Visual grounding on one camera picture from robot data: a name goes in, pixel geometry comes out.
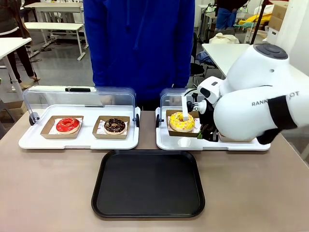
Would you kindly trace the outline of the blue cloth on chair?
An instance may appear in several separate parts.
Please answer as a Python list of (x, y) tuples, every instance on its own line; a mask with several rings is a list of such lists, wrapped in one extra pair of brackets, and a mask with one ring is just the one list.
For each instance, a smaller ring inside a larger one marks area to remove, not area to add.
[(196, 60), (199, 61), (199, 63), (207, 64), (207, 65), (215, 65), (215, 63), (210, 58), (209, 54), (205, 51), (201, 51), (196, 55)]

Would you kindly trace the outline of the yellow sprinkled donut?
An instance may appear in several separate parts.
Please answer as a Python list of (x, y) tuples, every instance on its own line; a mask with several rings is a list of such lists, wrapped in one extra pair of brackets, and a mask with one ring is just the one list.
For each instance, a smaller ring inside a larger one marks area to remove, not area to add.
[(195, 119), (188, 114), (188, 119), (184, 120), (182, 112), (175, 112), (169, 117), (170, 127), (177, 132), (190, 132), (195, 127)]

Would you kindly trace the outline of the white display case base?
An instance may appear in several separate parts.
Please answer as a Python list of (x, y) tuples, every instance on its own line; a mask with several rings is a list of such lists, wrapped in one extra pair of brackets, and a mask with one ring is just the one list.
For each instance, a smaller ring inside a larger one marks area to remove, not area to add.
[[(133, 149), (139, 140), (139, 127), (135, 119), (140, 117), (140, 108), (133, 110), (132, 106), (109, 105), (93, 107), (86, 105), (54, 104), (43, 109), (35, 109), (39, 120), (31, 126), (19, 140), (23, 149), (92, 149), (119, 150)], [(41, 131), (52, 116), (76, 117), (82, 116), (81, 129), (75, 139), (46, 139)], [(130, 126), (127, 137), (121, 139), (97, 139), (92, 134), (99, 116), (128, 116)]]
[(196, 137), (170, 136), (167, 123), (156, 127), (156, 144), (163, 150), (229, 150), (229, 151), (267, 151), (270, 144), (261, 145), (256, 139), (250, 143), (227, 143), (219, 139), (218, 142), (209, 142)]

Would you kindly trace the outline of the white desk with shelves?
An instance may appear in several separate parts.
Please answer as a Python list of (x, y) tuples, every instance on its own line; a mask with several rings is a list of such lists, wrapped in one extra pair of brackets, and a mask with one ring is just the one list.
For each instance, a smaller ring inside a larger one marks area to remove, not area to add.
[(37, 22), (84, 23), (82, 2), (43, 1), (24, 6), (35, 11)]

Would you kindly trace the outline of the white desk with frame legs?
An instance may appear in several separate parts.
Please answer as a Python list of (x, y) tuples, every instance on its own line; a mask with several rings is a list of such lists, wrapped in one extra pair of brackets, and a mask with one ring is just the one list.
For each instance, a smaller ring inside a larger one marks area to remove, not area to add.
[(47, 36), (45, 35), (46, 30), (61, 30), (61, 31), (73, 31), (76, 34), (76, 38), (78, 41), (79, 52), (80, 55), (77, 58), (80, 61), (86, 54), (85, 51), (82, 50), (81, 46), (81, 39), (79, 36), (79, 31), (84, 30), (84, 25), (79, 23), (51, 23), (51, 22), (26, 22), (25, 23), (26, 29), (28, 30), (40, 30), (43, 39), (44, 39), (44, 48), (48, 47), (51, 42), (47, 41)]

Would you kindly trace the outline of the clear hinged display lid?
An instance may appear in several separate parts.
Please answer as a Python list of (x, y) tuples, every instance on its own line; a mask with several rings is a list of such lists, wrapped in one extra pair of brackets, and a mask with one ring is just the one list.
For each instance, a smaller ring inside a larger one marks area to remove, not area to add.
[[(102, 105), (100, 97), (112, 95), (114, 105)], [(140, 126), (140, 110), (137, 107), (136, 93), (129, 87), (83, 87), (83, 86), (42, 86), (36, 85), (23, 92), (23, 98), (29, 112), (31, 126), (40, 119), (40, 109), (51, 105), (81, 105), (86, 108), (104, 108), (107, 106), (129, 107), (133, 111), (133, 123)]]
[(155, 125), (159, 128), (166, 123), (166, 111), (175, 110), (181, 112), (187, 102), (200, 102), (204, 99), (203, 95), (193, 88), (166, 88), (160, 93), (160, 105), (155, 110)]

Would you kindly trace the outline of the white printed paper liner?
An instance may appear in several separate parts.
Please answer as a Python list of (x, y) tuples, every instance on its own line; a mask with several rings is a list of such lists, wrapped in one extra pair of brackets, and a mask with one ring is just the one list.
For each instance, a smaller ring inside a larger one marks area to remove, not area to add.
[[(104, 121), (104, 120), (100, 120), (100, 121), (99, 121), (96, 134), (107, 134), (106, 131), (104, 130), (104, 123), (105, 123), (105, 122), (106, 122), (106, 121)], [(127, 121), (124, 121), (124, 122), (125, 122), (125, 124), (126, 124), (126, 130), (125, 130), (122, 134), (120, 134), (120, 135), (126, 135), (126, 134), (127, 134), (127, 127), (128, 127), (127, 124), (128, 124), (128, 122), (127, 122)]]
[[(75, 117), (76, 119), (78, 119), (79, 121), (80, 121), (80, 127), (82, 126), (82, 122), (83, 122), (83, 118), (82, 117)], [(61, 120), (61, 119), (63, 119), (63, 118), (57, 118), (56, 120), (55, 120), (55, 123), (54, 123), (54, 125), (51, 127), (51, 129), (50, 129), (50, 131), (48, 132), (48, 134), (60, 134), (59, 132), (57, 132), (57, 130), (56, 130), (56, 125), (57, 125), (57, 123)]]
[[(169, 125), (169, 117), (170, 116), (168, 116), (168, 130), (169, 131), (174, 131), (171, 127), (170, 127), (170, 125)], [(188, 133), (197, 133), (198, 132), (198, 129), (199, 129), (199, 127), (200, 127), (200, 122), (199, 122), (199, 119), (198, 118), (194, 118), (195, 119), (195, 127), (194, 127), (194, 129), (192, 130), (192, 131), (190, 131), (190, 132), (188, 132)]]

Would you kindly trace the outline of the black slanted pole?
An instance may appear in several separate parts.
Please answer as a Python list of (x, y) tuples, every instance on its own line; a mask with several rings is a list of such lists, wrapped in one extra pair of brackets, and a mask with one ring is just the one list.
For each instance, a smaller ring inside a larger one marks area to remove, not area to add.
[(261, 23), (261, 20), (262, 20), (263, 13), (264, 13), (265, 7), (267, 5), (267, 2), (268, 2), (268, 0), (263, 0), (263, 2), (262, 2), (261, 9), (260, 9), (260, 14), (259, 14), (258, 20), (257, 20), (256, 25), (255, 25), (255, 29), (254, 29), (254, 33), (253, 33), (250, 45), (254, 44), (254, 41), (255, 41), (256, 35), (258, 33), (259, 26), (260, 26), (260, 23)]

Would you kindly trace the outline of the white storage box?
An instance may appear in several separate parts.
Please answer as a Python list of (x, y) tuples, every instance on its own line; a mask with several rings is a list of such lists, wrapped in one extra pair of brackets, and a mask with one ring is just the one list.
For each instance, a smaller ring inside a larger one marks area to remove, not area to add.
[(268, 28), (266, 41), (270, 44), (276, 44), (279, 34), (280, 34), (279, 31), (273, 28)]

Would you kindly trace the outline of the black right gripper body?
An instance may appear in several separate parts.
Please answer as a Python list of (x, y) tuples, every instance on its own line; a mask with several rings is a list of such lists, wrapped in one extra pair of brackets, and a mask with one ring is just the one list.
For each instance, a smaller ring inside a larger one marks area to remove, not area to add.
[(214, 107), (211, 104), (206, 106), (206, 110), (203, 114), (199, 113), (201, 132), (214, 132), (216, 130), (213, 113)]

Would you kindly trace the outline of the black office chair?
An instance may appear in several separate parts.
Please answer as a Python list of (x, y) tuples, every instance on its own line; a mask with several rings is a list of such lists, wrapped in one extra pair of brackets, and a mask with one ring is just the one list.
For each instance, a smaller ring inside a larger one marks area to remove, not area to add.
[(199, 63), (198, 60), (196, 60), (197, 53), (197, 45), (198, 45), (198, 39), (197, 34), (193, 33), (193, 48), (191, 52), (191, 58), (193, 58), (193, 62), (190, 63), (190, 77), (192, 78), (192, 83), (194, 87), (198, 86), (198, 77), (205, 77), (205, 69), (204, 66), (207, 64)]

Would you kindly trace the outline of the beige tote bag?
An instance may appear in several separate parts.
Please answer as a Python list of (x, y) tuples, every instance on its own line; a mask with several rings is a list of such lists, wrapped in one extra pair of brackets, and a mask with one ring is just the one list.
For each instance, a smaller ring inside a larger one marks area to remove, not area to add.
[(239, 44), (239, 40), (234, 35), (217, 33), (209, 40), (209, 44)]

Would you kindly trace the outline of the person in blue hoodie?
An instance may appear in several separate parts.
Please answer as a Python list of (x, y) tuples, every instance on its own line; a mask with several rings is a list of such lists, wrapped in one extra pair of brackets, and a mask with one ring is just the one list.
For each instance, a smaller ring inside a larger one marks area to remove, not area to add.
[(195, 0), (84, 0), (84, 23), (97, 87), (129, 87), (137, 100), (186, 87)]

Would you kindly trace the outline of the bystander in blue apron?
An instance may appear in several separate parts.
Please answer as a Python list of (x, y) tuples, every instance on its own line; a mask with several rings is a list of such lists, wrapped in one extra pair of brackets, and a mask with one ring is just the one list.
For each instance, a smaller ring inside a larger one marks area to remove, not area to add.
[(237, 10), (242, 6), (239, 0), (217, 0), (217, 7), (215, 11), (217, 30), (225, 30), (233, 27)]

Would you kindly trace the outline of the white desk with round leg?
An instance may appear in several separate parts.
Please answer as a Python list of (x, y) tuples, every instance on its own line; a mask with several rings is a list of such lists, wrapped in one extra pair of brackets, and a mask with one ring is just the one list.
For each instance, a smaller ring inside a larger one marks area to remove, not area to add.
[(0, 59), (3, 60), (6, 69), (12, 79), (13, 86), (17, 92), (17, 95), (20, 99), (23, 99), (23, 91), (18, 83), (18, 80), (15, 77), (15, 74), (12, 70), (12, 66), (8, 60), (8, 54), (15, 51), (16, 49), (20, 48), (21, 46), (26, 45), (27, 43), (31, 42), (31, 38), (0, 38)]

